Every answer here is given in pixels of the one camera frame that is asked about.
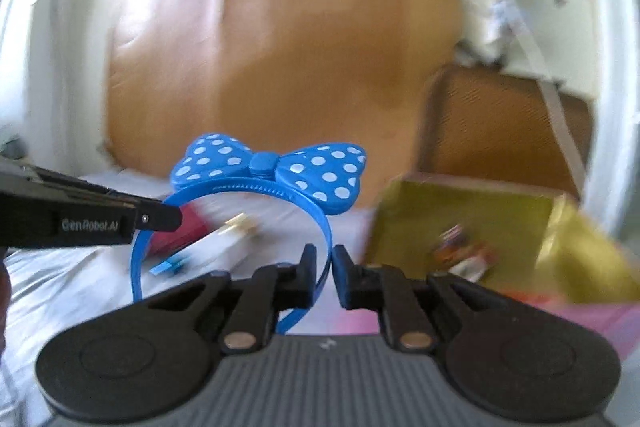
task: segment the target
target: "blue bow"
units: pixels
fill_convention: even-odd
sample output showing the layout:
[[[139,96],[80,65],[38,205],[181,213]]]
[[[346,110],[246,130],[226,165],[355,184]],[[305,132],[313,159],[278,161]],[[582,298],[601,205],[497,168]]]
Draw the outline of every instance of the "blue bow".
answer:
[[[178,189],[217,176],[275,180],[334,215],[355,203],[366,163],[364,150],[351,143],[319,144],[278,156],[254,153],[225,134],[206,134],[189,146],[171,172],[171,182]]]

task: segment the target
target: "screw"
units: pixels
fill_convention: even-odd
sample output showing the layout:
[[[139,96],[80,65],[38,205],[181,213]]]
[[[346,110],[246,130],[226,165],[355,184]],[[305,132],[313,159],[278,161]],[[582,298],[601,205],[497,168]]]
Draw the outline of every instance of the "screw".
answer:
[[[247,331],[234,331],[225,337],[225,346],[229,349],[249,349],[256,342],[255,337]]]
[[[409,331],[400,337],[400,344],[404,349],[427,349],[433,344],[433,339],[421,331]]]

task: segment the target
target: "blue headband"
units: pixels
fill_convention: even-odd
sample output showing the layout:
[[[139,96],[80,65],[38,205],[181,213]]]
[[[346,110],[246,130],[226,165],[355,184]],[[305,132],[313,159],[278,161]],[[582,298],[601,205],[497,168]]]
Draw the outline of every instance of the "blue headband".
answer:
[[[171,182],[178,191],[164,203],[181,206],[220,192],[254,192],[295,204],[318,224],[326,241],[327,258],[316,283],[315,302],[331,267],[333,239],[326,215],[341,214],[353,206],[366,160],[364,151],[350,143],[320,144],[278,156],[253,153],[224,134],[204,135],[189,146],[173,169]],[[151,231],[141,231],[131,252],[134,301],[142,299],[142,260],[151,235]],[[280,320],[277,332],[286,333],[306,311],[291,311]]]

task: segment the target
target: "gray gripper base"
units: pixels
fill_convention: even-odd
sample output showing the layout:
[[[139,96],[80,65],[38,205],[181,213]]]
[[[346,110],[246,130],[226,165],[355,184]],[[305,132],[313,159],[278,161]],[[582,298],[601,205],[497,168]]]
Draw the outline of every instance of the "gray gripper base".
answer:
[[[50,425],[88,424],[57,417]],[[378,335],[276,335],[259,353],[224,359],[213,378],[186,404],[165,415],[130,425],[506,427],[524,424],[494,416],[469,403],[456,394],[430,357],[397,353]],[[601,416],[561,425],[610,427]]]

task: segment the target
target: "white polka dot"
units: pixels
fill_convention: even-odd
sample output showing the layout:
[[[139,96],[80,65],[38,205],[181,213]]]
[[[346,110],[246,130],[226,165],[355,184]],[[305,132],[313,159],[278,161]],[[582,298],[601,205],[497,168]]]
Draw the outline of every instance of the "white polka dot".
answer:
[[[338,196],[341,200],[347,200],[351,193],[348,188],[338,187],[334,190],[334,194]]]

